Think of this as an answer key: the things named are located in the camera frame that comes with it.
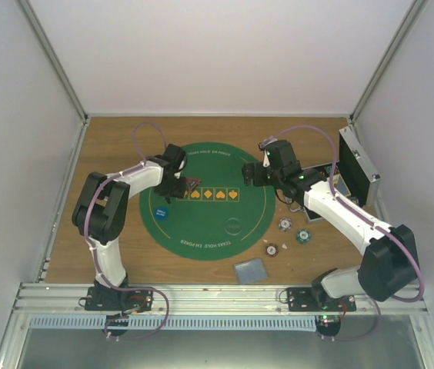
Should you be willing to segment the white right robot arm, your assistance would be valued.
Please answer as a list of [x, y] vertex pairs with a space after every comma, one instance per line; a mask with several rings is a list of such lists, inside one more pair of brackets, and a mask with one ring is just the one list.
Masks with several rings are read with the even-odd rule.
[[302, 168], [286, 140], [261, 144], [262, 161], [242, 167], [245, 185], [272, 187], [327, 220], [362, 256], [360, 265], [333, 269], [312, 282], [312, 304], [329, 311], [339, 298], [365, 294], [374, 301], [394, 298], [413, 281], [422, 281], [413, 232], [373, 217], [343, 194], [332, 180], [314, 168]]

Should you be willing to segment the blue poker chip stack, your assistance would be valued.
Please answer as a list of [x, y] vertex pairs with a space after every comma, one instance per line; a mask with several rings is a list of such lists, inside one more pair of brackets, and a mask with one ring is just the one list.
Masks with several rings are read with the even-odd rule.
[[279, 230], [288, 231], [292, 228], [292, 220], [290, 218], [280, 218], [279, 219]]

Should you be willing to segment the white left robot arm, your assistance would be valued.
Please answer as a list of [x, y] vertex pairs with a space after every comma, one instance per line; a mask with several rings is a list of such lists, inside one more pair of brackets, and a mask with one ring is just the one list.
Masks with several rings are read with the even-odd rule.
[[95, 281], [106, 287], [102, 300], [113, 311], [129, 303], [128, 275], [119, 249], [129, 201], [148, 189], [167, 203], [183, 198], [188, 189], [182, 176], [187, 161], [185, 150], [170, 144], [163, 154], [149, 156], [133, 167], [108, 175], [92, 172], [85, 180], [72, 223], [91, 252]]

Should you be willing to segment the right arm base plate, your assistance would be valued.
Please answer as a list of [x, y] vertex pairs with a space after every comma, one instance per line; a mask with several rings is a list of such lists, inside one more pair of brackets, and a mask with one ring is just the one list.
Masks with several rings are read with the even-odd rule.
[[353, 296], [330, 298], [317, 294], [311, 287], [288, 287], [278, 295], [279, 302], [292, 312], [353, 312], [357, 310]]

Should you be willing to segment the black red all-in triangle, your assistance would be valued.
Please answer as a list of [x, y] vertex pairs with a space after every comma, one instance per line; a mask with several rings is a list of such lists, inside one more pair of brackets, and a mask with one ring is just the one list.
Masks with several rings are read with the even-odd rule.
[[202, 180], [199, 178], [187, 177], [186, 186], [187, 186], [188, 193], [191, 194], [201, 184], [201, 181]]

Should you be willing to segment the red poker chip stack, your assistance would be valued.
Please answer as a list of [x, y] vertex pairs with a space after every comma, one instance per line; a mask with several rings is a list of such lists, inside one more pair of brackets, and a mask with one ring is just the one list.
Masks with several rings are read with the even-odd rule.
[[279, 248], [276, 244], [268, 244], [265, 247], [265, 253], [271, 258], [276, 257], [279, 253]]

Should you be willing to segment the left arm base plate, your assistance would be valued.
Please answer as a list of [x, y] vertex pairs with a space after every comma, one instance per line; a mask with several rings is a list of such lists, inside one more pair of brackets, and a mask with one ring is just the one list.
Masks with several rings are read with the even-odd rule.
[[150, 291], [123, 292], [94, 285], [85, 297], [79, 298], [78, 304], [87, 311], [117, 311], [121, 313], [142, 313], [152, 309]]

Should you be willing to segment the blue small blind button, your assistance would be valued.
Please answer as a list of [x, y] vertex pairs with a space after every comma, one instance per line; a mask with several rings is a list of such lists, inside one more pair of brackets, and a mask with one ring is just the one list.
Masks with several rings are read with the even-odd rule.
[[153, 214], [156, 220], [164, 220], [169, 216], [169, 208], [166, 206], [157, 207]]

